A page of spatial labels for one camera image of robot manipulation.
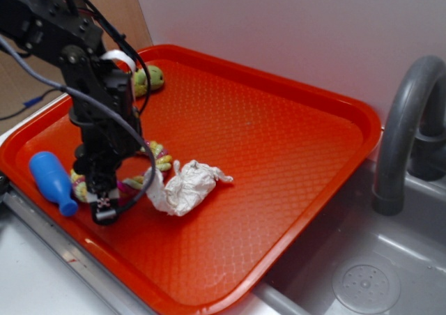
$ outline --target orange tray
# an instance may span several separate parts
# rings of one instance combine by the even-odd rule
[[[142,116],[146,139],[233,176],[184,217],[147,198],[111,226],[89,208],[63,217],[39,193],[32,155],[51,151],[67,171],[81,143],[68,120],[70,98],[14,132],[0,169],[45,214],[161,314],[213,314],[241,299],[375,147],[380,121],[370,107],[268,73],[176,46],[140,51],[165,87]],[[145,171],[127,160],[118,177]]]

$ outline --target crumpled paper towel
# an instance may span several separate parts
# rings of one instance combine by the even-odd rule
[[[217,180],[233,181],[217,167],[196,160],[185,164],[181,172],[180,162],[175,160],[174,171],[175,176],[164,187],[162,174],[156,169],[155,179],[146,192],[153,206],[169,215],[183,216],[197,207],[217,185]],[[151,168],[144,175],[144,181],[148,181],[150,174]]]

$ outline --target blue plastic bottle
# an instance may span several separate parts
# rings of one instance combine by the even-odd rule
[[[55,154],[48,151],[36,153],[29,161],[29,168],[40,193],[59,205],[63,216],[77,212],[77,203],[71,199],[71,180]]]

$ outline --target gray sink basin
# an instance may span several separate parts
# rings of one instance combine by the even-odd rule
[[[408,176],[403,212],[382,216],[373,168],[362,165],[276,262],[260,298],[282,314],[446,314],[446,190]]]

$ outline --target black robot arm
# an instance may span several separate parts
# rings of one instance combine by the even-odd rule
[[[27,54],[60,68],[67,86],[112,109],[141,134],[130,74],[101,59],[102,29],[81,17],[72,0],[0,0],[0,33]],[[118,218],[116,170],[141,145],[83,100],[73,98],[69,117],[81,131],[83,144],[73,167],[86,177],[92,218],[111,224]]]

